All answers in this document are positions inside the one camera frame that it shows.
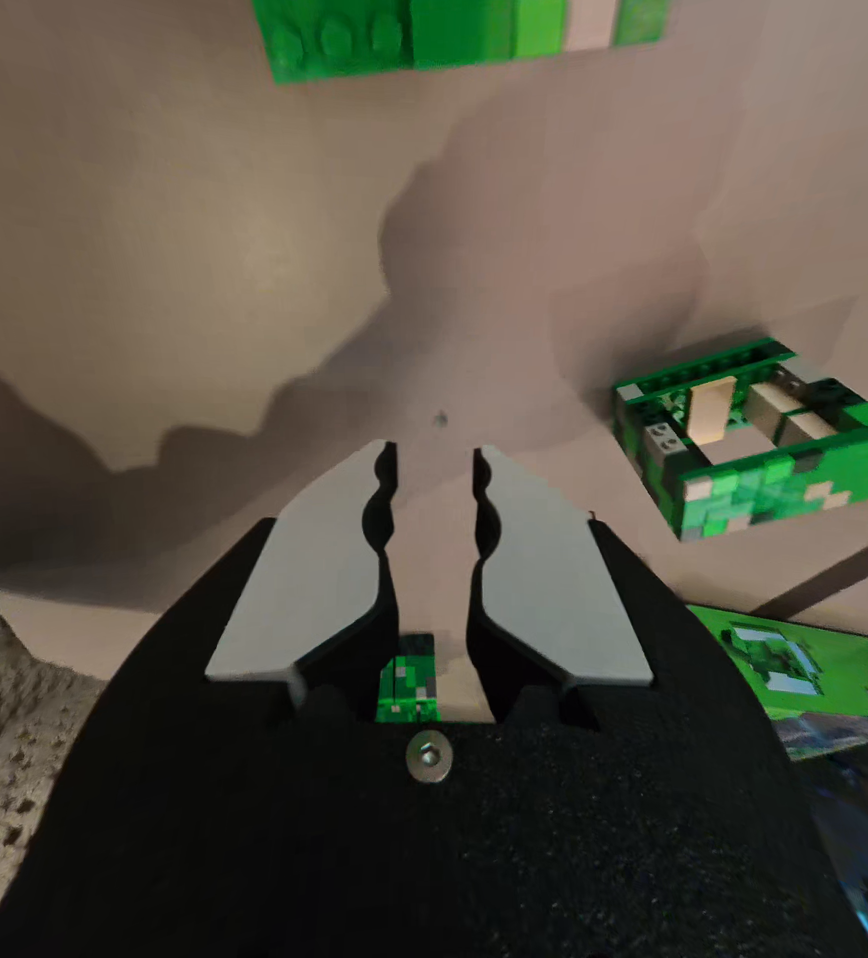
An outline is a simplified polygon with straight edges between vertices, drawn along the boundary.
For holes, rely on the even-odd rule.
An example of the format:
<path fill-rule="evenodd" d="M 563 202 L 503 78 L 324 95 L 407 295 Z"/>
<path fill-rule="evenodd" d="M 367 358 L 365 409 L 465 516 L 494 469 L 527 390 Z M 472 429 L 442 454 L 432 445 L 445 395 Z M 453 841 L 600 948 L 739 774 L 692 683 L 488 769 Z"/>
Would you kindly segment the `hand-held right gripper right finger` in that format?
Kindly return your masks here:
<path fill-rule="evenodd" d="M 495 446 L 474 450 L 467 654 L 496 724 L 539 690 L 540 711 L 588 688 L 647 689 L 654 672 L 592 517 Z"/>

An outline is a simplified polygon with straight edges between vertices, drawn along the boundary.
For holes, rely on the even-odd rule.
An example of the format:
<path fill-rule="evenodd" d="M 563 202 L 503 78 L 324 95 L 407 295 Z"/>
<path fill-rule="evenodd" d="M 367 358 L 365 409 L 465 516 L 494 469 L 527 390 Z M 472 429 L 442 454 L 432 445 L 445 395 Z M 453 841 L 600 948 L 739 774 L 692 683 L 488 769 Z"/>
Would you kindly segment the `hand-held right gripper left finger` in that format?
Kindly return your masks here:
<path fill-rule="evenodd" d="M 299 708 L 331 686 L 372 720 L 399 611 L 385 547 L 397 446 L 375 440 L 306 485 L 276 517 L 204 675 L 284 684 Z"/>

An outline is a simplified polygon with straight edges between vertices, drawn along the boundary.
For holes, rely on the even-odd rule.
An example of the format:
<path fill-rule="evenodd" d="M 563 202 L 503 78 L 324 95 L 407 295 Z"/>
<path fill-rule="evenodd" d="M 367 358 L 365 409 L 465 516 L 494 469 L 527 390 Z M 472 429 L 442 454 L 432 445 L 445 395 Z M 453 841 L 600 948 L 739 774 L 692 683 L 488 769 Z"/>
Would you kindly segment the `green lego base plate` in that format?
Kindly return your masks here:
<path fill-rule="evenodd" d="M 667 1 L 254 1 L 277 83 L 651 44 Z"/>

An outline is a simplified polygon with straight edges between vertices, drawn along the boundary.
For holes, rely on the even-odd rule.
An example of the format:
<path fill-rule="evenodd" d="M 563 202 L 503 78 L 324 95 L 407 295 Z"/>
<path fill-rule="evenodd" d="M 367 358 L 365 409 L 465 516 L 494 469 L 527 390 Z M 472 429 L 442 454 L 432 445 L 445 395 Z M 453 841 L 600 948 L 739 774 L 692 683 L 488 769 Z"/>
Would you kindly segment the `small green pixel lego build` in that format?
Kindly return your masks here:
<path fill-rule="evenodd" d="M 375 722 L 439 722 L 435 637 L 429 632 L 400 636 L 396 654 L 380 673 Z"/>

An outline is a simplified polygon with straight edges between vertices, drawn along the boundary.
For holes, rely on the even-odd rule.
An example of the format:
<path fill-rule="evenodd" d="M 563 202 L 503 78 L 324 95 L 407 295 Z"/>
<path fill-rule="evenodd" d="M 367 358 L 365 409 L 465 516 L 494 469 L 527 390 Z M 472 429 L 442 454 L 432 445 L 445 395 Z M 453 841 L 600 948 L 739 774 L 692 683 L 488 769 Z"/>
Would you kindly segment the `green lego box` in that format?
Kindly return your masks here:
<path fill-rule="evenodd" d="M 688 609 L 736 665 L 790 760 L 868 744 L 868 636 L 714 606 Z"/>

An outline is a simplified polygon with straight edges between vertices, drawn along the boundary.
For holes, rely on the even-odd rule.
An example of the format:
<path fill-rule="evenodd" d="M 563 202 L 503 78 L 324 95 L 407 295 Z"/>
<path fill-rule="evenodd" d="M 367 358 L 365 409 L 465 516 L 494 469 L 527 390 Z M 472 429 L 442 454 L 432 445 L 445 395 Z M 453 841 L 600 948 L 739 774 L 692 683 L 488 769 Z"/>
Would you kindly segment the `green lego frame build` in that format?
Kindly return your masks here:
<path fill-rule="evenodd" d="M 868 500 L 868 401 L 776 339 L 621 380 L 611 406 L 683 543 Z"/>

